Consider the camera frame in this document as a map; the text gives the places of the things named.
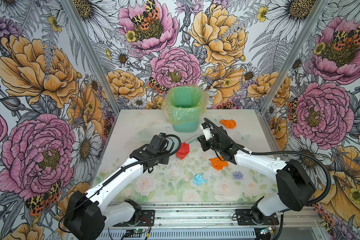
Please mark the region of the red paper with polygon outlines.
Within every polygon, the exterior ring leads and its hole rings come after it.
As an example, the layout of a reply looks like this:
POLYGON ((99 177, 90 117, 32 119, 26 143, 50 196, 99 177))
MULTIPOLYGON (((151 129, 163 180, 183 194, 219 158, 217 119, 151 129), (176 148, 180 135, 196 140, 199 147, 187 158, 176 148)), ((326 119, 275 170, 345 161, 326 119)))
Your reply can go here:
POLYGON ((180 149, 177 151, 176 156, 180 160, 183 160, 190 153, 190 145, 182 143, 180 149))

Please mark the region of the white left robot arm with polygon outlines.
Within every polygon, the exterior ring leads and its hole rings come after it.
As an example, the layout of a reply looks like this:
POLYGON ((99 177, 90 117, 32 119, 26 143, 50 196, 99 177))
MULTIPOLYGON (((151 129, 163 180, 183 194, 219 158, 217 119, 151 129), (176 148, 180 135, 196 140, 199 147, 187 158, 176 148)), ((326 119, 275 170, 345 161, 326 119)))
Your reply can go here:
POLYGON ((155 135, 149 144, 134 150, 124 164, 104 181, 85 193, 74 192, 61 220, 65 232, 78 240, 95 240, 111 226, 138 224, 142 208, 135 201, 125 200, 111 208, 109 204, 134 179, 145 172, 151 173, 156 165, 168 164, 170 156, 180 147, 181 140, 176 135, 155 135))

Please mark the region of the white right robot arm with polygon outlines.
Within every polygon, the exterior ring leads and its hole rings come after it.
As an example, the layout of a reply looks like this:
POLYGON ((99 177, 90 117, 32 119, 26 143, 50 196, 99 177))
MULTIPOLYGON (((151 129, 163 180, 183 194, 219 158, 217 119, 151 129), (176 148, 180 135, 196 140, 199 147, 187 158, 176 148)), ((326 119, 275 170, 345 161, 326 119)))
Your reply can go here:
POLYGON ((277 212, 301 211, 315 193, 314 183, 299 162, 256 155, 244 146, 235 144, 221 127, 201 124, 200 128, 203 134, 198 141, 203 151, 213 150, 219 159, 259 172, 276 182, 277 192, 257 200, 248 213, 249 219, 255 224, 264 224, 266 218, 277 212))

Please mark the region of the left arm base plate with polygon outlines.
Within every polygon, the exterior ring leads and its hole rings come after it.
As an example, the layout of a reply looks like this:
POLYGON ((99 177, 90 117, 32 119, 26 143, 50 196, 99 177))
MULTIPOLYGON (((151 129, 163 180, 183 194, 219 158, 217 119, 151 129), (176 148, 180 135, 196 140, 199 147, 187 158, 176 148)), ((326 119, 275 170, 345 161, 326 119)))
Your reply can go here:
POLYGON ((155 223, 155 210, 141 210, 141 214, 136 223, 133 220, 126 223, 119 223, 113 227, 153 227, 155 223))

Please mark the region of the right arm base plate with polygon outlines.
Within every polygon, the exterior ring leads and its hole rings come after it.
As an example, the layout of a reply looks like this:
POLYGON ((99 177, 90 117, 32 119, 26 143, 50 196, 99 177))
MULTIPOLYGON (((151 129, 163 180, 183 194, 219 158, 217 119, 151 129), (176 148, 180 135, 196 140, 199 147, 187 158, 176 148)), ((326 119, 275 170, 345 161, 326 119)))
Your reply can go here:
POLYGON ((236 209, 235 213, 232 215, 232 220, 236 221, 239 226, 249 226, 249 225, 276 226, 279 224, 279 219, 276 213, 270 216, 265 216, 258 211, 253 211, 252 209, 236 209))

